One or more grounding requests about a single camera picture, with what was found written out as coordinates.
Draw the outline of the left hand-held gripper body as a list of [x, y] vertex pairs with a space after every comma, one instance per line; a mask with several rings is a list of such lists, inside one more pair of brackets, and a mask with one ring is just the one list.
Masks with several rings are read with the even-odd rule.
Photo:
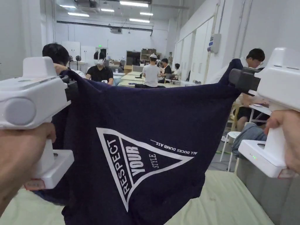
[[[0, 82], [0, 128], [28, 130], [50, 123], [55, 114], [71, 104], [67, 89], [50, 57], [25, 58], [22, 77]], [[71, 150], [54, 150], [48, 139], [25, 188], [55, 188], [73, 162]]]

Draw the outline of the person's right hand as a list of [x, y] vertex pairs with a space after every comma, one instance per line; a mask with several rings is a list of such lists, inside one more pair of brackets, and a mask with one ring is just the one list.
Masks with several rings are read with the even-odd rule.
[[287, 168], [300, 174], [300, 113], [293, 110], [276, 110], [267, 120], [265, 134], [282, 127], [285, 137], [285, 163]]

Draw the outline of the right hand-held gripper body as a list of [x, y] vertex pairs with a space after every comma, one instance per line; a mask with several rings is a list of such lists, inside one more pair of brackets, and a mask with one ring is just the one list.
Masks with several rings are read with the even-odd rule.
[[[275, 48], [262, 71], [233, 69], [229, 82], [242, 93], [259, 96], [269, 101], [269, 110], [300, 111], [299, 52]], [[270, 178], [292, 178], [295, 172], [285, 163], [285, 146], [282, 126], [270, 129], [265, 142], [242, 140], [239, 153]]]

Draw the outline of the person's left hand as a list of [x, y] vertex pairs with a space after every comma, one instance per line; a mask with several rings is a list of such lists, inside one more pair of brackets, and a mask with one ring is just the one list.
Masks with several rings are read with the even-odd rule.
[[0, 213], [30, 180], [47, 140], [56, 140], [55, 127], [44, 123], [29, 130], [0, 131]]

